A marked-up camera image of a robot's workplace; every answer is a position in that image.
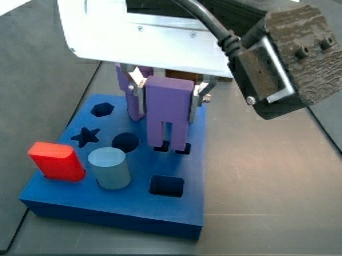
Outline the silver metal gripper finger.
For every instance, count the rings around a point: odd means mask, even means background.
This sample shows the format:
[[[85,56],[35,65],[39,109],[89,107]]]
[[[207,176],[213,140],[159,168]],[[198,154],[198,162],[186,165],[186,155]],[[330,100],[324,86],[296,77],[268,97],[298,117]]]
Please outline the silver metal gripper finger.
[[[197,116],[197,108],[201,107],[205,103],[211,101],[210,91],[215,87],[218,82],[218,77],[213,75],[206,75],[203,81],[195,85],[193,91],[193,98],[191,98],[191,106],[190,106],[190,115],[189,121],[195,121]]]

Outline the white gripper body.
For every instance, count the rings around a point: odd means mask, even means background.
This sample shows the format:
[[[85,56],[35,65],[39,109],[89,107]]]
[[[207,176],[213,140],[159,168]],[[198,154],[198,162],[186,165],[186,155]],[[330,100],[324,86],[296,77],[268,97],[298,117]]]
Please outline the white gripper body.
[[[232,75],[217,38],[198,20],[131,13],[126,0],[58,0],[58,7],[78,57]]]

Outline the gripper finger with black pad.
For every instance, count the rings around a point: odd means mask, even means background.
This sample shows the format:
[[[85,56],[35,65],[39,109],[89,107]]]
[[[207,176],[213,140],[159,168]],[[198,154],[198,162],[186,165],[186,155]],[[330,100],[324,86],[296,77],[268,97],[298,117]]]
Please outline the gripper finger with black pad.
[[[143,76],[142,70],[138,66],[130,65],[127,68],[129,75],[134,81],[134,95],[139,100],[139,113],[146,114],[146,100],[145,100],[145,85],[147,78]]]

